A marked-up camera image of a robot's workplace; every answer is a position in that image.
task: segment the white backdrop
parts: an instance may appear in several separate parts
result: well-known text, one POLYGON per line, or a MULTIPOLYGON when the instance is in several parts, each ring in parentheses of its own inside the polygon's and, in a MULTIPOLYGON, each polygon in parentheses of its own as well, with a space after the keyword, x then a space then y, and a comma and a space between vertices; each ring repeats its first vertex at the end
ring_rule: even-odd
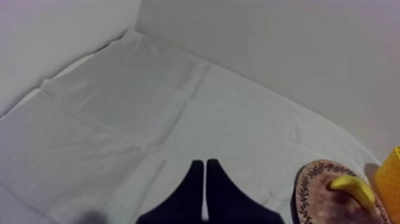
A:
POLYGON ((134 26, 140 0, 1 0, 0 116, 46 77, 134 26))
POLYGON ((146 0, 136 28, 400 144, 399 1, 146 0))

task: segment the banana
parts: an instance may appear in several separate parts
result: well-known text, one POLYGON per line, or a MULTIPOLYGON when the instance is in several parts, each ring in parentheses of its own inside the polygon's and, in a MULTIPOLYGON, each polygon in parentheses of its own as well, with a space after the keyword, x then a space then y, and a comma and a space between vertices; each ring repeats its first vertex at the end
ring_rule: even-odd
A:
POLYGON ((371 188, 359 177, 341 176, 333 180, 330 187, 351 194, 365 209, 374 207, 375 196, 371 188))

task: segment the wooden plate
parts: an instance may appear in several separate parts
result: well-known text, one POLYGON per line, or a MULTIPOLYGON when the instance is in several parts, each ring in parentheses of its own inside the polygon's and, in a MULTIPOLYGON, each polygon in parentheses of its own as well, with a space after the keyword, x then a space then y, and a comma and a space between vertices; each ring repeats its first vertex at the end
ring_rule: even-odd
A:
POLYGON ((351 195, 329 188, 332 180, 346 175, 356 176, 346 166, 330 160, 316 160, 302 168, 295 190, 295 204, 301 224, 391 223, 376 194, 374 209, 367 211, 351 195))

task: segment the yellow container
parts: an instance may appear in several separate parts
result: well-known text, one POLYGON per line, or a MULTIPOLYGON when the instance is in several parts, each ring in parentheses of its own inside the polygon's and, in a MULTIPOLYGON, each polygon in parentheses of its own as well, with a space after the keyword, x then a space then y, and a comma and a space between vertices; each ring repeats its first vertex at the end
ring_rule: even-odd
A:
POLYGON ((378 169, 375 182, 390 218, 400 224, 400 147, 378 169))

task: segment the white cloth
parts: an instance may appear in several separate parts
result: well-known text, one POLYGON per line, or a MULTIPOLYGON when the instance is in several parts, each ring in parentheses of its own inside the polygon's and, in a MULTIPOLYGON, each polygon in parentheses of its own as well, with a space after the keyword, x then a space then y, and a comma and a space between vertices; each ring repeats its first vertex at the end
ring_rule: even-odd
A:
POLYGON ((385 156, 257 83, 132 30, 87 59, 0 121, 1 223, 73 223, 90 211, 134 223, 197 158, 218 158, 241 190, 291 223, 304 164, 327 158, 363 176, 385 156))

